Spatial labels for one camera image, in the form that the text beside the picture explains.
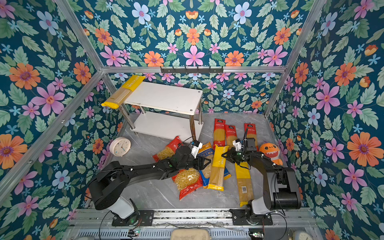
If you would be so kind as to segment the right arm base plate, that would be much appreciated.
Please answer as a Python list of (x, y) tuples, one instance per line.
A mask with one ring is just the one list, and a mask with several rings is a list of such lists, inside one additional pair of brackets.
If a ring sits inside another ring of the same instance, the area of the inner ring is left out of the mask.
[(234, 226), (272, 226), (271, 215), (256, 215), (251, 210), (230, 209)]

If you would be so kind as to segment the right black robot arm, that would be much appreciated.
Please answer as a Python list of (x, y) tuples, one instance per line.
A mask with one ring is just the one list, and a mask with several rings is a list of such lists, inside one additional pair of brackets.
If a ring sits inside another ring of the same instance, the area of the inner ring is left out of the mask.
[(271, 216), (273, 211), (298, 210), (302, 207), (302, 199), (294, 170), (284, 167), (279, 158), (280, 148), (272, 143), (264, 143), (256, 147), (254, 139), (246, 139), (241, 148), (240, 142), (222, 157), (241, 170), (258, 170), (263, 176), (263, 195), (246, 202), (244, 210), (231, 210), (234, 224), (240, 221), (256, 225), (259, 221)]

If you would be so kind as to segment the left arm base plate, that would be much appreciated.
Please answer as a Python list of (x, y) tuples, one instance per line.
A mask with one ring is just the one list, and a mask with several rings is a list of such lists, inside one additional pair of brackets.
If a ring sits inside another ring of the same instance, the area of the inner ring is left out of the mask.
[(129, 217), (122, 219), (117, 214), (114, 214), (112, 222), (113, 227), (148, 227), (151, 226), (154, 220), (154, 210), (138, 210)]

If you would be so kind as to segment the yellow spaghetti bag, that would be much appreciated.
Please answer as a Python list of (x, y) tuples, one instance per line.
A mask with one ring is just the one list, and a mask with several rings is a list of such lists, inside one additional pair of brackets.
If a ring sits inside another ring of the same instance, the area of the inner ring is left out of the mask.
[(227, 153), (229, 146), (218, 147), (215, 145), (210, 181), (208, 189), (224, 191), (224, 172), (226, 167), (226, 158), (222, 155)]
[(133, 75), (118, 90), (116, 90), (105, 102), (102, 107), (118, 109), (125, 100), (138, 88), (144, 81), (144, 76)]
[(240, 207), (247, 205), (249, 201), (254, 199), (250, 169), (247, 162), (235, 164)]

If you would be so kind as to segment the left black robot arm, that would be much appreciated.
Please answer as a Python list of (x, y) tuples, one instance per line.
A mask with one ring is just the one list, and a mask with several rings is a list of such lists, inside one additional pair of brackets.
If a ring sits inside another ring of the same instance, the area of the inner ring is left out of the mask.
[(169, 179), (181, 170), (202, 171), (212, 162), (205, 157), (193, 155), (192, 151), (182, 146), (172, 157), (146, 165), (128, 166), (118, 161), (109, 163), (89, 183), (95, 209), (109, 210), (122, 220), (132, 217), (138, 210), (131, 199), (122, 197), (124, 189), (145, 181)]

